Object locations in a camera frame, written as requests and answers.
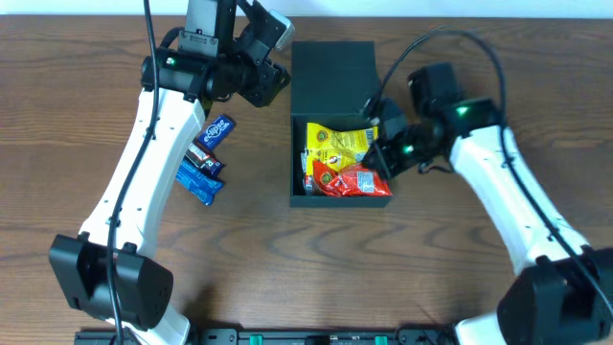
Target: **cable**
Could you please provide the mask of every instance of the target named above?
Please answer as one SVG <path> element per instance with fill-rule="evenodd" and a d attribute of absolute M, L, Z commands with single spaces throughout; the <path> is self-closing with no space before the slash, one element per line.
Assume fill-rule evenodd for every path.
<path fill-rule="evenodd" d="M 603 300 L 611 318 L 613 319 L 613 307 L 611 307 L 611 303 L 608 301 L 608 297 L 606 296 L 606 293 L 602 290 L 601 286 L 596 281 L 596 278 L 594 278 L 594 276 L 589 271 L 589 269 L 580 260 L 579 255 L 570 246 L 570 244 L 568 244 L 568 242 L 559 234 L 559 229 L 549 220 L 547 215 L 545 215 L 545 212 L 540 208 L 540 206 L 538 205 L 534 197 L 531 195 L 530 191 L 528 191 L 528 188 L 522 181 L 521 177 L 515 170 L 515 167 L 512 163 L 513 158 L 509 155 L 509 151 L 507 149 L 507 143 L 505 140 L 505 129 L 507 128 L 507 86 L 505 82 L 505 74 L 502 68 L 502 64 L 500 63 L 500 59 L 498 58 L 496 53 L 494 53 L 493 49 L 482 38 L 480 38 L 478 35 L 474 33 L 467 32 L 467 31 L 459 31 L 459 30 L 453 30 L 453 31 L 434 30 L 427 34 L 422 35 L 421 37 L 416 39 L 413 43 L 411 43 L 411 45 L 407 47 L 404 53 L 402 53 L 402 55 L 394 63 L 394 65 L 392 65 L 392 67 L 390 68 L 390 71 L 388 71 L 387 75 L 385 76 L 385 79 L 383 80 L 383 83 L 381 84 L 379 92 L 375 96 L 377 97 L 377 99 L 381 97 L 383 93 L 383 89 L 385 88 L 385 85 L 387 84 L 392 74 L 394 74 L 394 72 L 396 71 L 400 62 L 403 61 L 411 51 L 419 47 L 422 43 L 428 41 L 432 35 L 459 35 L 459 36 L 468 38 L 469 40 L 477 44 L 479 48 L 481 48 L 481 50 L 484 53 L 486 53 L 486 55 L 488 56 L 492 65 L 494 66 L 496 75 L 498 77 L 498 85 L 499 85 L 499 92 L 500 92 L 500 100 L 499 100 L 500 137 L 499 139 L 500 139 L 500 146 L 502 149 L 503 157 L 505 159 L 505 165 L 509 167 L 509 171 L 511 172 L 511 175 L 513 176 L 513 179 L 515 180 L 515 183 L 517 184 L 519 189 L 522 191 L 524 197 L 528 200 L 528 202 L 530 202 L 536 214 L 541 218 L 541 220 L 543 221 L 543 224 L 549 230 L 552 237 L 556 239 L 556 241 L 559 243 L 562 249 L 568 254 L 571 260 L 575 263 L 575 265 L 579 269 L 579 272 L 585 277 L 585 279 L 587 279 L 587 281 L 592 286 L 592 288 L 594 288 L 596 293 Z"/>
<path fill-rule="evenodd" d="M 110 225 L 108 226 L 108 238 L 106 242 L 106 280 L 108 283 L 108 290 L 111 297 L 111 304 L 113 305 L 113 314 L 115 315 L 115 330 L 117 332 L 116 343 L 124 344 L 124 333 L 122 331 L 122 316 L 119 308 L 119 296 L 117 295 L 117 287 L 115 284 L 115 263 L 113 261 L 113 252 L 115 247 L 115 234 L 117 227 L 120 224 L 119 213 L 122 211 L 122 204 L 124 203 L 125 194 L 130 187 L 130 183 L 134 178 L 134 174 L 138 170 L 138 166 L 143 160 L 143 156 L 147 151 L 149 142 L 154 137 L 155 125 L 157 123 L 158 103 L 160 95 L 160 85 L 157 69 L 157 59 L 155 57 L 155 36 L 153 35 L 153 24 L 151 22 L 151 9 L 149 8 L 149 1 L 144 0 L 145 6 L 145 21 L 147 22 L 147 33 L 149 37 L 149 49 L 151 50 L 151 58 L 153 59 L 153 110 L 151 111 L 151 120 L 149 121 L 149 127 L 145 134 L 145 139 L 141 148 L 134 158 L 134 163 L 130 167 L 127 176 L 125 177 L 124 185 L 117 195 L 117 201 L 113 208 L 113 214 L 110 219 Z"/>

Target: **blue wrapper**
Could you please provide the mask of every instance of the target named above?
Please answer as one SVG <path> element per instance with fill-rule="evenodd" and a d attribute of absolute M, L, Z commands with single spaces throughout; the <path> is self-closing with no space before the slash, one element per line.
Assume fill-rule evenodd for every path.
<path fill-rule="evenodd" d="M 225 115 L 219 115 L 198 137 L 198 142 L 208 150 L 216 148 L 234 129 L 234 122 Z"/>
<path fill-rule="evenodd" d="M 185 159 L 181 162 L 175 179 L 205 205 L 213 203 L 213 196 L 223 187 L 222 182 L 207 177 Z"/>

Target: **black box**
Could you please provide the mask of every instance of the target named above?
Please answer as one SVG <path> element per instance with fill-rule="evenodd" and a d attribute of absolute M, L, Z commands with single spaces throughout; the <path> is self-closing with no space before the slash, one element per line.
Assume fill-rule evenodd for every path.
<path fill-rule="evenodd" d="M 332 130 L 372 127 L 360 114 L 376 92 L 373 42 L 294 42 L 291 51 L 291 207 L 385 207 L 391 197 L 305 195 L 300 153 L 307 123 Z"/>

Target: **white panel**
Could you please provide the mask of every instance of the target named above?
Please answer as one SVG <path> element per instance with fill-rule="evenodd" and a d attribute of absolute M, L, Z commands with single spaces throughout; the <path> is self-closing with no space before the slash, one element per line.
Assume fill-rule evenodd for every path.
<path fill-rule="evenodd" d="M 150 0 L 154 14 L 186 13 L 188 0 Z M 613 18 L 611 0 L 261 0 L 284 15 Z M 15 14 L 142 14 L 141 0 L 0 0 Z"/>

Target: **table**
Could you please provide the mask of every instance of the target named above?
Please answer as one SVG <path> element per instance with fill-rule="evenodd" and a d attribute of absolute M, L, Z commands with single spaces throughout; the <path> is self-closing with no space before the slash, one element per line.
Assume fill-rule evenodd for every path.
<path fill-rule="evenodd" d="M 294 18 L 296 40 L 374 40 L 382 76 L 436 25 L 471 29 L 506 68 L 509 122 L 559 211 L 594 247 L 613 245 L 613 22 Z M 154 17 L 159 40 L 183 17 Z M 245 25 L 237 22 L 237 34 Z M 76 236 L 132 128 L 143 17 L 0 17 L 0 343 L 68 343 L 107 328 L 67 307 L 48 263 L 56 234 Z M 289 50 L 272 58 L 291 69 Z M 469 96 L 497 94 L 471 43 L 440 38 L 400 65 L 387 94 L 415 119 L 405 78 L 452 60 Z M 171 302 L 198 325 L 245 328 L 448 323 L 493 310 L 511 263 L 458 175 L 407 172 L 385 209 L 290 209 L 290 90 L 268 108 L 236 96 L 212 112 L 236 130 L 216 149 L 227 186 L 212 207 L 170 194 L 156 261 Z"/>

